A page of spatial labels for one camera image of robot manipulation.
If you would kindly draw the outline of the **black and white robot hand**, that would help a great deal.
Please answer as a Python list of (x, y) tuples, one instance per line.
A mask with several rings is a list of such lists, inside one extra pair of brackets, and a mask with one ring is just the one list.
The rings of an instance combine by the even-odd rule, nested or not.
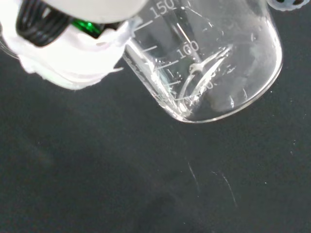
[(117, 72), (147, 0), (3, 0), (0, 48), (69, 90)]

